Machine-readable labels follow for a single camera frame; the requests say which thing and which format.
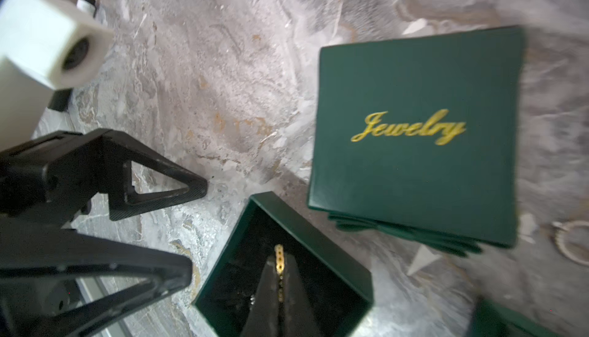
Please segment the gold jewelry piece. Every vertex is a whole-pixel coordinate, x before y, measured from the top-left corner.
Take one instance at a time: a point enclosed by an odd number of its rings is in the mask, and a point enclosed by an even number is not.
[[[280,280],[278,281],[278,301],[284,302],[284,280],[282,279],[282,272],[284,272],[284,248],[281,244],[274,247],[276,252],[276,274]]]

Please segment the white plastic block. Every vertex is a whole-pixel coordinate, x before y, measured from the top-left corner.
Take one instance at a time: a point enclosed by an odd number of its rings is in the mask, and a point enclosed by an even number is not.
[[[86,57],[64,69],[66,56],[84,38],[90,46]],[[3,0],[0,6],[0,57],[54,90],[89,82],[112,41],[112,30],[66,0]]]

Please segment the marble surface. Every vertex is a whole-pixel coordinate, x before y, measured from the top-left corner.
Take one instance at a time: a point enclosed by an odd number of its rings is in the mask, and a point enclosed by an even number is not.
[[[274,190],[371,269],[361,336],[461,336],[478,295],[565,336],[589,332],[589,269],[561,257],[554,220],[588,217],[589,0],[99,0],[115,30],[100,74],[58,128],[123,130],[210,180],[204,199],[110,222],[93,199],[80,232],[188,255],[193,284],[126,319],[135,336],[213,336],[190,305],[250,194]],[[540,228],[506,251],[446,256],[411,277],[418,245],[337,232],[305,208],[321,46],[522,24],[518,200]],[[138,190],[168,187],[140,167]],[[128,280],[109,280],[117,289]]]

